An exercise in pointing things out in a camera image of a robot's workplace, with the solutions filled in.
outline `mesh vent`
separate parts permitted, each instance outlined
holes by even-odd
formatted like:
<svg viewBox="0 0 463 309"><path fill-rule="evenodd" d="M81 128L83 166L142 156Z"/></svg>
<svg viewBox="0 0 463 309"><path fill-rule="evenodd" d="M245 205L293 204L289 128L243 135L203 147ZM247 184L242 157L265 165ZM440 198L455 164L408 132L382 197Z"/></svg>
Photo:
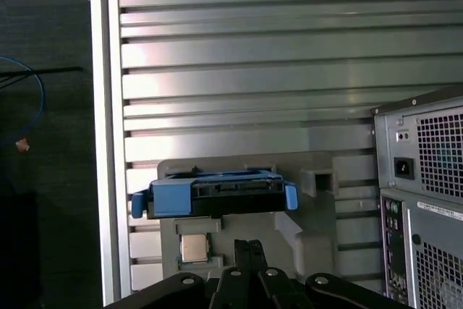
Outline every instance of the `mesh vent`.
<svg viewBox="0 0 463 309"><path fill-rule="evenodd" d="M421 309L463 308L463 262L437 247L424 243L417 251Z"/></svg>
<svg viewBox="0 0 463 309"><path fill-rule="evenodd" d="M423 189L463 197L463 114L421 119L418 147Z"/></svg>

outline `computer tower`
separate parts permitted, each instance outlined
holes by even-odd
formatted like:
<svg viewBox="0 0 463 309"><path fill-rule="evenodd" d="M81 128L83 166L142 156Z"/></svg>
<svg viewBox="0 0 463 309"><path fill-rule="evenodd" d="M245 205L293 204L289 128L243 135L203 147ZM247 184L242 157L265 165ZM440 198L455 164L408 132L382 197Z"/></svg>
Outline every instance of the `computer tower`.
<svg viewBox="0 0 463 309"><path fill-rule="evenodd" d="M463 308L463 88L373 110L386 294Z"/></svg>

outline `blue cable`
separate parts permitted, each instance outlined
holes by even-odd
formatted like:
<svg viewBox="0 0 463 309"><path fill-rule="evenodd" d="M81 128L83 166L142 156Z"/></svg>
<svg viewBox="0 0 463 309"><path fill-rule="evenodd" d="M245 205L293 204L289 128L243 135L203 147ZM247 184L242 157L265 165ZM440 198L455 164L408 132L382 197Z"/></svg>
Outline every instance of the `blue cable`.
<svg viewBox="0 0 463 309"><path fill-rule="evenodd" d="M21 67L25 68L26 70L32 70L30 67L28 67L26 64L21 63L17 61L16 59L0 56L0 59L3 59L4 61L10 62L10 63L15 63L17 65L20 65ZM0 142L0 146L5 146L5 145L11 145L12 143L16 143L18 140L22 139L27 132L29 132L32 128L34 128L37 123L39 122L41 115L43 113L43 110L45 109L45 88L43 86L42 79L38 75L34 75L35 79L37 80L38 87L41 90L41 104L40 107L37 111L37 114L32 118L30 123L26 124L23 128L15 132L14 134L10 135L6 139L3 139Z"/></svg>

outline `dark floor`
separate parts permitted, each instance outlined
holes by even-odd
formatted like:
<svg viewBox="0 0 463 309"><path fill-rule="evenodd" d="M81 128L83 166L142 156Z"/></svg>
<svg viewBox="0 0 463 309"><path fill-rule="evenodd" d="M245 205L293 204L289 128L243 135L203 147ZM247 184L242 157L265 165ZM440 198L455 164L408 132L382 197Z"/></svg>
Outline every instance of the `dark floor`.
<svg viewBox="0 0 463 309"><path fill-rule="evenodd" d="M0 182L2 190L8 177L18 192L38 193L43 307L99 308L89 3L0 0L0 56L33 69L84 68L42 76L46 112L27 134L27 153L19 153L14 143L0 148ZM18 69L0 60L0 72ZM38 105L39 89L32 77L1 89L0 143L27 124Z"/></svg>

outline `label sticker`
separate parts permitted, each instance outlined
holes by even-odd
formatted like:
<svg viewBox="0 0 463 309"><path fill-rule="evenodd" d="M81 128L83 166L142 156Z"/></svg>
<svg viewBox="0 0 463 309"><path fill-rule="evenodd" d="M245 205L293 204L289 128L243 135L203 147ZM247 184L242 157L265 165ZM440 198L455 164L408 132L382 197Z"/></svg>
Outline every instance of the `label sticker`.
<svg viewBox="0 0 463 309"><path fill-rule="evenodd" d="M444 215L452 219L463 221L463 213L457 213L449 209L441 208L440 206L432 206L431 204L418 202L418 208L432 211L433 213L438 213L439 215Z"/></svg>

